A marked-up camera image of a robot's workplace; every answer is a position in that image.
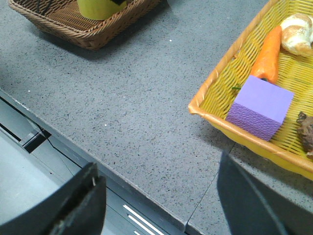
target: wicker basket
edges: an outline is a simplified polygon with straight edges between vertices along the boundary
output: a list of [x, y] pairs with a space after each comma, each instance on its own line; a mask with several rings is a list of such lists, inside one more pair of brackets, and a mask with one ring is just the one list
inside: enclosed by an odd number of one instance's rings
[[306, 157], [296, 129], [300, 111], [313, 116], [313, 58], [281, 49], [277, 85], [294, 92], [285, 121], [270, 141], [264, 141], [225, 121], [236, 97], [232, 89], [249, 76], [267, 33], [294, 13], [313, 15], [312, 0], [270, 0], [230, 47], [189, 104], [189, 111], [208, 120], [229, 138], [284, 169], [313, 180], [313, 161]]
[[44, 32], [80, 47], [98, 50], [161, 0], [133, 0], [123, 10], [104, 21], [83, 17], [76, 0], [41, 0], [39, 8], [37, 2], [9, 0], [9, 6]]

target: basket rim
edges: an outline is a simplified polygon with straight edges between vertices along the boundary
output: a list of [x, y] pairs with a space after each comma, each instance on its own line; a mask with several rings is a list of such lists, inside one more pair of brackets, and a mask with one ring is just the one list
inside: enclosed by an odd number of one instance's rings
[[226, 67], [228, 62], [236, 57], [237, 52], [241, 49], [243, 43], [246, 41], [248, 35], [252, 32], [252, 30], [256, 27], [256, 25], [261, 21], [263, 16], [280, 0], [269, 0], [267, 4], [261, 9], [261, 11], [253, 18], [250, 24], [245, 28], [245, 30], [241, 33], [241, 35], [237, 38], [237, 40], [231, 45], [226, 54], [219, 61], [217, 66], [212, 70], [204, 83], [200, 86], [198, 92], [192, 98], [188, 105], [189, 112], [191, 114], [198, 114], [202, 118], [206, 119], [212, 124], [220, 126], [221, 128], [230, 131], [241, 138], [244, 138], [246, 141], [249, 141], [268, 152], [274, 153], [276, 156], [280, 157], [283, 160], [286, 160], [289, 163], [292, 163], [310, 173], [313, 173], [313, 162], [309, 161], [301, 157], [300, 155], [288, 152], [277, 145], [262, 140], [244, 129], [216, 116], [213, 114], [209, 114], [207, 111], [200, 108], [201, 103], [204, 101], [205, 94], [208, 91], [209, 87], [216, 81], [219, 77], [219, 74]]
[[25, 8], [25, 7], [21, 6], [20, 4], [16, 3], [14, 0], [8, 0], [8, 5], [10, 8], [19, 12], [23, 16], [25, 13], [28, 15], [31, 15], [32, 17], [39, 20], [41, 22], [41, 24], [44, 24], [45, 26], [61, 30], [63, 33], [70, 34], [71, 36], [74, 36], [74, 37], [84, 38], [84, 37], [89, 36], [89, 35], [95, 35], [95, 34], [100, 33], [105, 28], [107, 28], [110, 24], [112, 24], [113, 20], [116, 17], [118, 17], [121, 14], [122, 15], [126, 14], [128, 11], [130, 11], [134, 7], [135, 3], [141, 4], [144, 1], [146, 1], [146, 0], [133, 0], [132, 2], [128, 3], [121, 11], [114, 13], [111, 17], [109, 17], [108, 19], [106, 19], [104, 21], [99, 21], [99, 24], [91, 27], [88, 30], [78, 30], [78, 29], [75, 29], [75, 28], [70, 27], [68, 25], [62, 24], [62, 23], [55, 21], [55, 20], [53, 20], [47, 16], [40, 15], [40, 14], [38, 14], [38, 13], [28, 9], [28, 8]]

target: orange carrot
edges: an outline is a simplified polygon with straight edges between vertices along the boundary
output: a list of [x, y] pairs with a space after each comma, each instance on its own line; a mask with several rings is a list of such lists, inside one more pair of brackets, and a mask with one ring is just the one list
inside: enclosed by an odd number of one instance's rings
[[275, 27], [264, 39], [260, 54], [251, 69], [251, 75], [265, 78], [276, 84], [278, 80], [278, 56], [281, 44], [282, 28]]

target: brown toy food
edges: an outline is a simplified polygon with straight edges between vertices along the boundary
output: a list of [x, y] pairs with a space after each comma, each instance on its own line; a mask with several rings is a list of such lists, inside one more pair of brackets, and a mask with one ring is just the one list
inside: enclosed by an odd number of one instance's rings
[[308, 117], [304, 112], [298, 115], [297, 123], [301, 127], [297, 129], [297, 133], [302, 141], [307, 156], [313, 159], [313, 117]]

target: yellow cup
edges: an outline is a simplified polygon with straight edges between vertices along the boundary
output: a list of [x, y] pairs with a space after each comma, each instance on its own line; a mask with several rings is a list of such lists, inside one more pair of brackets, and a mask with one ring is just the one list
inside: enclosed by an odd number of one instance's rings
[[126, 6], [126, 1], [120, 5], [112, 0], [77, 0], [82, 16], [92, 20], [105, 20]]

